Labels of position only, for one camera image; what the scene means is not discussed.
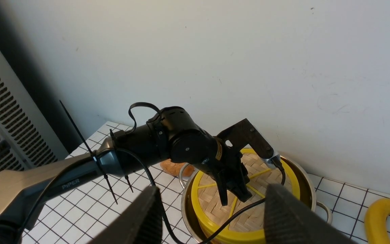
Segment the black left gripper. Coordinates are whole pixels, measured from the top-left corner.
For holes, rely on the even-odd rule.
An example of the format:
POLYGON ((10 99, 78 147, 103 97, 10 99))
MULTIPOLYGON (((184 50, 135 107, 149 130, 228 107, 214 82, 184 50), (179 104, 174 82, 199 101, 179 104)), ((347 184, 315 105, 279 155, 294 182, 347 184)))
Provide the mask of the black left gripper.
POLYGON ((228 205, 227 189, 241 202, 252 198, 246 187, 248 172, 239 151, 227 146, 220 138, 212 137, 199 146, 199 153, 195 168, 216 182, 222 206, 228 205))

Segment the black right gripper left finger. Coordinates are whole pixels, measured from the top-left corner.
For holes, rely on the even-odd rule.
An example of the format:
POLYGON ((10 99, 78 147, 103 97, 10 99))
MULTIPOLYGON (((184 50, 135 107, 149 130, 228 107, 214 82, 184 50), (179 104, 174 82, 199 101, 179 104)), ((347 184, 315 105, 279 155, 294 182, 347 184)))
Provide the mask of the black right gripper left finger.
POLYGON ((146 187, 90 244, 161 244, 162 202, 156 186, 146 187))

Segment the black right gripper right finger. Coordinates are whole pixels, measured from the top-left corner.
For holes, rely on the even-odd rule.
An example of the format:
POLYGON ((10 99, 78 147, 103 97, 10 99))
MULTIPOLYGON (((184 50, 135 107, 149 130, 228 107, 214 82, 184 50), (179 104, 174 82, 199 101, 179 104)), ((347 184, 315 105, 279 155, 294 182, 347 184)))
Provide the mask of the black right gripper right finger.
POLYGON ((267 244, 354 244, 312 212, 283 185, 270 184, 264 206, 267 244))

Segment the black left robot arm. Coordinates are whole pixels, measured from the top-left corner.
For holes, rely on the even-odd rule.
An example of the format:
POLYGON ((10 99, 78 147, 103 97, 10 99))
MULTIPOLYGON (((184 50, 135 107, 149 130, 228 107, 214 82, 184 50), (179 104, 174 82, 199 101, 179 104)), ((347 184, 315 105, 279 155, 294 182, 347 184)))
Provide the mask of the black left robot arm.
POLYGON ((228 192, 244 202, 252 196, 246 187, 248 172, 240 153, 251 144, 245 135, 252 128, 247 119, 212 136, 181 107, 159 110, 145 102, 134 107, 150 107, 156 114, 145 125, 110 133, 90 153, 24 171, 2 170, 0 238, 15 242, 25 229, 34 226, 45 202, 75 187, 100 176, 128 177, 167 159, 189 163, 215 180, 222 205, 228 203, 228 192))

